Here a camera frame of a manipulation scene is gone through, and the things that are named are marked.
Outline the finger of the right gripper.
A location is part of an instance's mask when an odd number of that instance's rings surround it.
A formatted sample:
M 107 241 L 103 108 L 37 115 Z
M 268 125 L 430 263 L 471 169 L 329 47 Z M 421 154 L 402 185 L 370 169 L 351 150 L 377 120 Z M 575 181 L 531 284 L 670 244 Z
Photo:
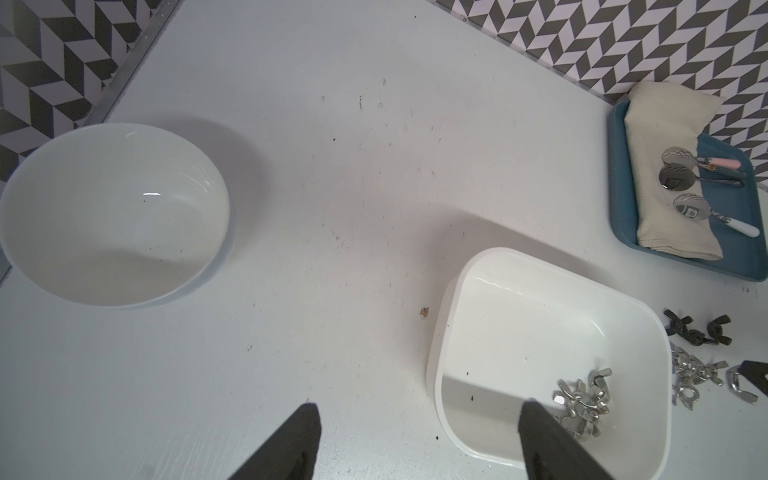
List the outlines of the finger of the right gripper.
M 752 383 L 765 396 L 768 396 L 767 363 L 745 360 L 739 365 L 738 373 Z

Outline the black wing nut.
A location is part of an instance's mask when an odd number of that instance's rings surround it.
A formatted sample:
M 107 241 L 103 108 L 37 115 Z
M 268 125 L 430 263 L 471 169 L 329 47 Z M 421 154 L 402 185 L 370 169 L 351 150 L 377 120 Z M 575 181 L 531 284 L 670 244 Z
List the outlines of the black wing nut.
M 732 338 L 725 335 L 723 327 L 732 322 L 728 315 L 721 315 L 707 324 L 707 333 L 709 337 L 717 344 L 729 346 Z
M 665 309 L 663 314 L 669 319 L 669 324 L 665 327 L 668 336 L 677 335 L 693 346 L 701 346 L 709 342 L 703 332 L 688 328 L 693 321 L 690 316 L 680 318 L 670 309 Z

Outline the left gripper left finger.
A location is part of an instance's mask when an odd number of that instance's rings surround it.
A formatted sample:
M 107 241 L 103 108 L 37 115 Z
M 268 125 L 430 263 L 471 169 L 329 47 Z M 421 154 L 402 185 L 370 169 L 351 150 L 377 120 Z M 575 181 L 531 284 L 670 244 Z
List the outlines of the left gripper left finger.
M 312 479 L 321 433 L 317 405 L 300 405 L 230 479 Z

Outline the removed silver wing nuts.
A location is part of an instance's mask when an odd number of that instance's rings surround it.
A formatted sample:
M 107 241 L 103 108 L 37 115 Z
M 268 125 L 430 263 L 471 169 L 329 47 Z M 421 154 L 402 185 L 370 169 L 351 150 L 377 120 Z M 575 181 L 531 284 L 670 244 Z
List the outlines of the removed silver wing nuts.
M 673 406 L 681 404 L 692 411 L 701 397 L 699 386 L 707 382 L 718 387 L 727 386 L 734 396 L 748 404 L 757 403 L 756 394 L 741 388 L 738 366 L 730 366 L 726 361 L 705 363 L 673 343 L 670 344 L 670 350 Z

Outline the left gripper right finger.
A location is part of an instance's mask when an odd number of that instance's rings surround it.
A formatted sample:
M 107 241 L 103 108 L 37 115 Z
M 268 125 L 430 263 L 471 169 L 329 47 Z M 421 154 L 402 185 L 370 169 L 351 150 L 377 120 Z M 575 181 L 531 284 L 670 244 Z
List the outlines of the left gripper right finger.
M 612 479 L 612 476 L 535 400 L 523 403 L 518 420 L 518 434 L 529 479 Z

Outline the white storage box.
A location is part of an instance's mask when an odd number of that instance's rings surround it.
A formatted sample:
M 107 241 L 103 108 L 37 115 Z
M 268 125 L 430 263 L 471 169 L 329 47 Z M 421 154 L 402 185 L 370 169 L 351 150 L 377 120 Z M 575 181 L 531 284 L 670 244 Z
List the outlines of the white storage box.
M 610 369 L 608 414 L 585 450 L 616 479 L 657 479 L 669 456 L 671 351 L 657 315 L 600 283 L 509 248 L 475 255 L 449 283 L 427 390 L 447 437 L 489 464 L 524 466 L 518 418 L 553 414 L 560 381 Z

